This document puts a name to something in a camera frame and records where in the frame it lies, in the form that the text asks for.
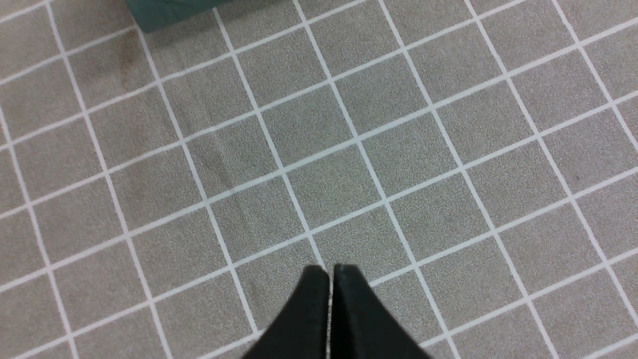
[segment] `gray grid mat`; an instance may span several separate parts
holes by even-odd
[[[0,3],[0,358],[235,358],[309,263],[435,358],[638,357],[638,3]]]

